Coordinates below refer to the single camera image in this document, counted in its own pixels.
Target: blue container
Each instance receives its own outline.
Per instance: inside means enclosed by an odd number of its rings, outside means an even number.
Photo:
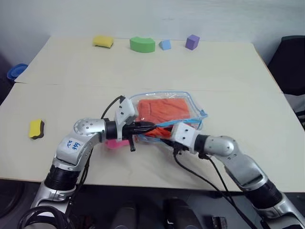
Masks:
[[[21,73],[23,73],[24,70],[26,70],[27,67],[28,66],[24,63],[17,64],[8,71],[7,78],[14,81]]]

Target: table surface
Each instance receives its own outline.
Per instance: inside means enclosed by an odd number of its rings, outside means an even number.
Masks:
[[[0,177],[42,181],[58,143],[81,118],[98,118],[116,96],[148,89],[17,83],[0,106]],[[241,150],[255,159],[277,187],[305,191],[305,133],[282,93],[189,90],[208,113],[202,132],[234,137]],[[115,107],[107,117],[113,118]],[[45,136],[28,138],[30,121],[45,121]],[[184,153],[181,162],[223,189],[208,161]],[[229,190],[238,187],[218,165]],[[171,151],[161,145],[136,144],[108,150],[94,148],[88,184],[211,189],[178,167]]]
[[[153,90],[281,92],[251,43],[185,41],[152,53],[130,50],[128,39],[108,48],[92,38],[51,37],[17,82]]]

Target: purple cube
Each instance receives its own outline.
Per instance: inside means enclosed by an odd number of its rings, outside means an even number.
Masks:
[[[197,37],[195,35],[191,35],[187,38],[185,47],[194,50],[198,46],[200,37]]]

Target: orange towel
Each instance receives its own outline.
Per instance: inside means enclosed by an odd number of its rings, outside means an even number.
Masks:
[[[137,121],[164,123],[177,119],[190,118],[189,108],[184,99],[142,99],[138,103]],[[171,132],[158,127],[145,134],[149,137],[169,138]]]

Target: plastic zip bag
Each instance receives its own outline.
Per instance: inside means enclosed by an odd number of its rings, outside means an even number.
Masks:
[[[155,142],[159,138],[168,138],[171,127],[177,122],[185,122],[196,129],[202,128],[202,120],[207,117],[188,92],[164,91],[136,94],[130,97],[138,110],[137,121],[153,122],[158,128],[145,135],[139,135],[142,141]]]

